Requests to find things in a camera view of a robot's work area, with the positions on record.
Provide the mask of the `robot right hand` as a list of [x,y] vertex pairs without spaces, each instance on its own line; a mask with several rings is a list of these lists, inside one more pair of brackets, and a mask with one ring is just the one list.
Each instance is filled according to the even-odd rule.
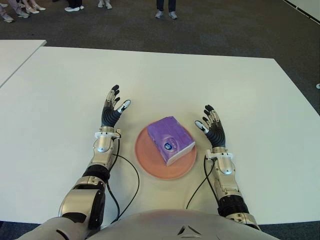
[[195,125],[205,134],[211,143],[212,148],[225,148],[226,136],[218,113],[209,104],[204,107],[203,112],[206,115],[206,117],[202,117],[202,120],[205,122],[205,124],[199,120],[196,120],[194,122]]

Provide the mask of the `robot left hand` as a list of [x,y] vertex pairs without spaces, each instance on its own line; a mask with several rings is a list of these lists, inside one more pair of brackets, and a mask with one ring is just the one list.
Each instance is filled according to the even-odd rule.
[[122,113],[131,105],[131,100],[125,100],[119,107],[116,104],[120,101],[119,85],[114,85],[108,92],[101,114],[101,127],[114,128]]

